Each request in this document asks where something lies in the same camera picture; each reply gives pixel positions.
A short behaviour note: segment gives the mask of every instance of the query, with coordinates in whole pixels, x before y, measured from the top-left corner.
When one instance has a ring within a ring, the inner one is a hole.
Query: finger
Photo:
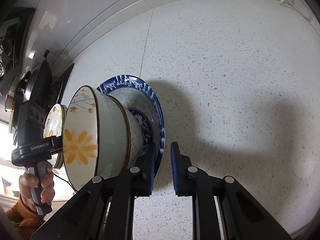
[[[52,165],[51,165],[51,163],[48,163],[48,165],[47,165],[47,171],[48,171],[48,172],[51,172],[51,171],[52,171]]]
[[[41,192],[41,202],[42,203],[48,203],[51,202],[54,198],[55,195],[55,191],[54,189],[50,190],[50,192],[46,191],[46,192]]]
[[[49,172],[44,176],[44,178],[41,182],[41,186],[43,188],[46,188],[47,186],[51,185],[52,183],[53,183],[53,172]]]
[[[19,177],[19,188],[34,187],[38,185],[38,183],[39,183],[39,179],[36,176],[29,173],[25,173]]]
[[[54,182],[52,181],[51,184],[47,185],[41,192],[41,202],[46,203],[52,201],[54,197]]]

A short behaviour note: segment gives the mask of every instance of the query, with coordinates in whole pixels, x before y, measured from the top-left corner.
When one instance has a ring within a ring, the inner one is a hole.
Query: ceramic bowl
[[[122,112],[125,112],[128,119],[130,129],[130,157],[128,167],[134,166],[137,157],[141,156],[143,153],[143,135],[141,126],[126,107],[123,107],[113,96],[109,97],[117,103],[117,105],[122,109]]]
[[[130,127],[134,133],[134,124],[113,98],[89,86],[75,93],[63,129],[64,164],[75,190],[94,176],[111,178],[128,167]]]
[[[112,77],[97,87],[101,93],[116,98],[138,121],[143,136],[143,152],[156,144],[155,175],[159,169],[165,144],[165,125],[160,102],[152,88],[131,75]]]
[[[51,108],[45,121],[43,138],[53,135],[61,136],[66,112],[67,108],[64,105],[55,104]],[[60,169],[63,165],[62,153],[52,155],[52,158],[48,162],[52,164],[53,168]]]

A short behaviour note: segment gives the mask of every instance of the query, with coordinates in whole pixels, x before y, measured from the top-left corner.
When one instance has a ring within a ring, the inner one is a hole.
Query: blue and white bowl
[[[116,98],[136,118],[142,128],[144,153],[151,142],[156,144],[155,174],[164,151],[165,126],[160,102],[142,79],[120,75],[103,82],[97,90]]]

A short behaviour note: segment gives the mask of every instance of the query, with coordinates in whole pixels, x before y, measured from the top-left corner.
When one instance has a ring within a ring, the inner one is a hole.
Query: bowl rim
[[[97,97],[95,95],[95,93],[93,92],[93,88],[90,87],[89,85],[84,85],[84,86],[81,86],[75,93],[74,95],[72,96],[71,100],[70,100],[70,103],[69,103],[69,106],[68,106],[68,110],[69,110],[69,107],[70,107],[70,104],[72,103],[72,99],[73,97],[76,95],[76,93],[78,93],[78,91],[83,88],[83,87],[88,87],[90,90],[91,90],[91,93],[93,94],[93,99],[94,99],[94,102],[96,104],[96,116],[97,116],[97,157],[96,157],[96,163],[95,163],[95,168],[94,168],[94,177],[97,176],[97,163],[98,163],[98,158],[99,158],[99,141],[100,141],[100,124],[99,124],[99,112],[98,112],[98,103],[97,103]],[[65,163],[65,158],[63,157],[63,164],[64,164],[64,167],[65,167],[65,170],[66,170],[66,174],[67,174],[67,177],[69,179],[69,182],[70,182],[70,185],[71,187],[73,188],[73,190],[75,192],[78,192],[78,190],[76,190],[76,188],[73,186],[70,178],[69,178],[69,175],[68,175],[68,172],[67,172],[67,166],[66,166],[66,163]]]
[[[130,125],[129,125],[129,119],[125,112],[124,106],[121,105],[118,99],[116,99],[113,96],[105,95],[104,96],[110,97],[121,109],[122,115],[124,117],[125,127],[127,130],[127,154],[125,156],[124,165],[122,166],[122,171],[126,170],[128,168],[129,160],[130,160],[130,152],[131,152],[131,132],[130,132]]]
[[[108,95],[111,91],[127,87],[139,90],[141,93],[146,95],[151,103],[153,103],[155,110],[158,114],[159,119],[159,127],[160,127],[160,140],[159,140],[159,150],[156,153],[155,159],[155,176],[159,171],[161,160],[164,154],[165,148],[165,121],[164,121],[164,114],[160,105],[160,101],[153,91],[153,89],[141,78],[133,76],[133,75],[117,75],[107,79],[106,81],[102,82],[98,87],[97,90],[104,95]]]
[[[63,109],[63,105],[61,105],[61,104],[59,104],[59,103],[54,104],[54,105],[51,107],[49,113],[51,112],[51,110],[52,110],[54,107],[57,107],[57,106],[59,106],[60,109],[61,109],[61,116],[62,116],[61,135],[62,135],[62,137],[63,137],[63,126],[64,126],[64,113],[63,113],[63,110],[64,110],[64,109]],[[48,117],[49,117],[49,113],[48,113],[48,115],[47,115],[47,118],[45,119],[44,129],[46,128],[46,124],[47,124],[47,119],[48,119]],[[54,163],[54,165],[52,166],[53,169],[59,169],[58,167],[59,167],[60,158],[61,158],[61,155],[63,155],[62,152],[59,152],[59,153],[57,153],[57,154],[58,154],[57,160],[56,160],[56,162]]]
[[[89,86],[89,85],[83,85],[81,86],[75,93],[74,95],[72,96],[72,98],[76,95],[76,93],[78,93],[79,90],[81,90],[83,87],[88,87],[91,91],[91,93],[93,94],[93,99],[94,99],[94,102],[96,104],[96,117],[97,117],[97,156],[96,156],[96,162],[95,162],[95,166],[94,166],[94,177],[97,176],[97,172],[98,172],[98,164],[99,164],[99,154],[100,154],[100,120],[99,120],[99,103],[98,103],[98,99],[97,99],[97,96],[95,94],[95,92],[99,92],[98,90],[94,89],[93,87]],[[126,148],[126,157],[125,157],[125,161],[124,161],[124,165],[122,167],[122,171],[126,170],[127,169],[127,166],[128,166],[128,163],[129,163],[129,159],[130,159],[130,150],[131,150],[131,133],[130,133],[130,127],[129,127],[129,119],[128,119],[128,116],[126,115],[125,113],[125,109],[124,107],[121,105],[121,103],[114,97],[112,96],[108,96],[108,95],[104,95],[102,94],[103,96],[107,96],[109,97],[112,101],[114,101],[117,106],[120,108],[122,114],[123,114],[123,117],[124,117],[124,122],[125,122],[125,126],[126,126],[126,130],[127,130],[127,148]],[[72,103],[72,99],[69,103],[69,106],[67,108],[67,112],[69,110],[69,107],[70,107],[70,104]],[[61,131],[61,135],[62,135],[62,143],[63,143],[63,130],[64,130],[64,123],[63,123],[63,129]],[[66,170],[66,174],[67,174],[67,177],[69,178],[69,175],[68,175],[68,172],[67,172],[67,167],[66,167],[66,164],[65,164],[65,159],[63,157],[63,164],[64,164],[64,167],[65,167],[65,170]],[[71,187],[73,188],[73,190],[75,192],[78,192],[78,190],[76,190],[76,188],[73,186],[71,180],[69,179],[69,182],[70,182],[70,185]]]

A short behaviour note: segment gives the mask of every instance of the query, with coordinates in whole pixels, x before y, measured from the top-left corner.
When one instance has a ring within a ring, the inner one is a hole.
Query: bowl with yellow flower pattern
[[[90,86],[81,87],[68,107],[63,158],[69,181],[79,190],[92,177],[111,178],[126,169],[130,128],[125,110]]]

